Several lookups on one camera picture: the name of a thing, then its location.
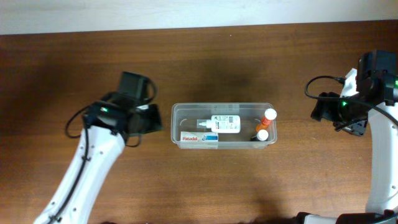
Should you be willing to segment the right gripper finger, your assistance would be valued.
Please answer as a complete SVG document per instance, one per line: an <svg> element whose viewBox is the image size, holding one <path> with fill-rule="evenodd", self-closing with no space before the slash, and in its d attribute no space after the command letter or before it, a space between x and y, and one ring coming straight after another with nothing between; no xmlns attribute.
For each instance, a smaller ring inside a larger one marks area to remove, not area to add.
<svg viewBox="0 0 398 224"><path fill-rule="evenodd" d="M325 113L325 105L316 104L313 111L311 112L310 117L316 121L321 121L324 118L324 113Z"/></svg>
<svg viewBox="0 0 398 224"><path fill-rule="evenodd" d="M319 94L319 100L322 101L340 101L340 95L333 92L323 92Z"/></svg>

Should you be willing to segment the white Panadol box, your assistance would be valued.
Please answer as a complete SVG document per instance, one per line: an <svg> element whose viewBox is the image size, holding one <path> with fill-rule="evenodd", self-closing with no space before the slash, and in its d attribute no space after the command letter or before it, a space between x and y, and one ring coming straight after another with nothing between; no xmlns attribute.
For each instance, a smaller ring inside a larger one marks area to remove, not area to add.
<svg viewBox="0 0 398 224"><path fill-rule="evenodd" d="M187 132L182 131L180 133L181 142L218 142L218 133L213 132Z"/></svg>

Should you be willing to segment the orange tube white cap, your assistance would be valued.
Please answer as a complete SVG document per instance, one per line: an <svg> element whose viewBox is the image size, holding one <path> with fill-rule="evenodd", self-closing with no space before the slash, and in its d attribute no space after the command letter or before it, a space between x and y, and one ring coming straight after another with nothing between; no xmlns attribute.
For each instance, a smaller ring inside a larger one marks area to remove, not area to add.
<svg viewBox="0 0 398 224"><path fill-rule="evenodd" d="M266 130L270 126L271 122L273 122L273 120L276 119L276 117L277 117L277 112L275 109L273 108L266 109L260 124L256 126L256 131L259 132L260 130Z"/></svg>

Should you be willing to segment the dark bottle white cap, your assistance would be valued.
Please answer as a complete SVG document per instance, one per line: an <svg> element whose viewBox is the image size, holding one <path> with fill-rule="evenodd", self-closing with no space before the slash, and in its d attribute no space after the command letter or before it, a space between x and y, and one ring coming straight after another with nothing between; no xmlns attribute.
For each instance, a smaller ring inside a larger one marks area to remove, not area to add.
<svg viewBox="0 0 398 224"><path fill-rule="evenodd" d="M269 133L265 129L261 129L256 135L250 138L250 141L266 141L269 137Z"/></svg>

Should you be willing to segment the white spray bottle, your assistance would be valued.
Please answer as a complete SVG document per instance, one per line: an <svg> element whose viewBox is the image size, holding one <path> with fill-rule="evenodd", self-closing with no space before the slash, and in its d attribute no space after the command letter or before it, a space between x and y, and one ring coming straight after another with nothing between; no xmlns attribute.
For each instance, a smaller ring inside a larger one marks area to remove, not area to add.
<svg viewBox="0 0 398 224"><path fill-rule="evenodd" d="M197 126L210 129L214 133L238 134L241 130L241 119L238 115L212 115L210 119L198 119Z"/></svg>

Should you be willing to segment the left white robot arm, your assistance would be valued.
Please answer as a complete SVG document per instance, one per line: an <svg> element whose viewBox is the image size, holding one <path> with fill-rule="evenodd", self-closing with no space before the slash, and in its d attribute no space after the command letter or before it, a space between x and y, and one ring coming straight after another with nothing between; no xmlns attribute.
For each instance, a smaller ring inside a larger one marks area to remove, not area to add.
<svg viewBox="0 0 398 224"><path fill-rule="evenodd" d="M148 77L122 72L117 90L77 111L82 130L73 159L49 204L36 223L87 223L107 174L145 134L160 131L159 107L153 103L158 89Z"/></svg>

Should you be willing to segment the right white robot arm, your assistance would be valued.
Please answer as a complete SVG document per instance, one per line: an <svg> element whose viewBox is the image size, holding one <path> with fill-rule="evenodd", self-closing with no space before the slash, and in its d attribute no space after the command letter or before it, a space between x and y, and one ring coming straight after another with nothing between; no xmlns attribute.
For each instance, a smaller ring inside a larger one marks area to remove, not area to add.
<svg viewBox="0 0 398 224"><path fill-rule="evenodd" d="M371 189L363 213L336 218L300 212L296 223L397 223L397 55L374 50L344 78L341 93L314 96L312 119L331 121L335 131L355 136L371 128Z"/></svg>

